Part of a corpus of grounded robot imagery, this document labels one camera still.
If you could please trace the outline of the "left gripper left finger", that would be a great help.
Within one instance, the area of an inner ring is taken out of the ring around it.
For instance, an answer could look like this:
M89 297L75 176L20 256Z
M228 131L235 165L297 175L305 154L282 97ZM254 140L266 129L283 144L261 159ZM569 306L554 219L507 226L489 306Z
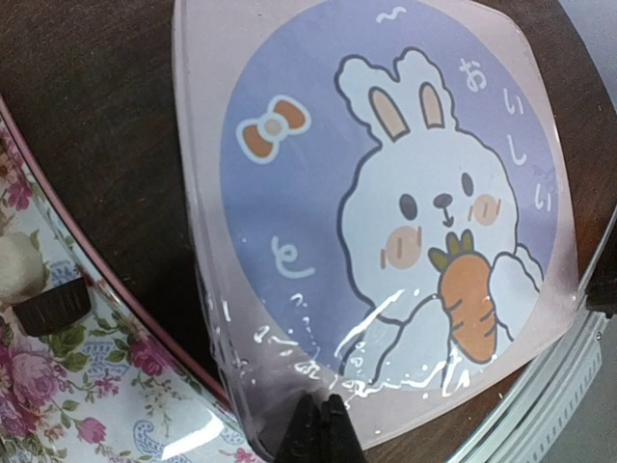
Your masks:
M313 396L303 395L293 412L274 462L320 462L320 426L320 410Z

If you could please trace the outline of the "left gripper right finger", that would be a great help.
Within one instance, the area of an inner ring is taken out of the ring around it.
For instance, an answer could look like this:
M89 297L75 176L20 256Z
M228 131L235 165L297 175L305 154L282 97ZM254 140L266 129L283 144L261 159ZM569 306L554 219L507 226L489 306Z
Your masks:
M331 395L321 406L321 461L365 462L361 444L340 395Z

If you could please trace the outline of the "floral pink tray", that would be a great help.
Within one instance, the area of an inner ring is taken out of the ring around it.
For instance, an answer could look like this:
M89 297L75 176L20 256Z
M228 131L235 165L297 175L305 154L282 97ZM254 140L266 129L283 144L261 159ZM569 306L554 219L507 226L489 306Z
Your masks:
M140 321L136 300L87 244L1 114L1 228L27 235L44 286L83 278L91 312L31 337L1 307L5 462L255 462L220 389L192 374Z

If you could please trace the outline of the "pink rabbit tin lid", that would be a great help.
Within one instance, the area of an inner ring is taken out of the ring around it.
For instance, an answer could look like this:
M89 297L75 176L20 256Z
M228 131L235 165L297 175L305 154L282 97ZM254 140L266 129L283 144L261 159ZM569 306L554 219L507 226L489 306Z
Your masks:
M531 47L473 1L178 1L174 96L212 351L253 449L340 395L364 448L542 353L577 311Z

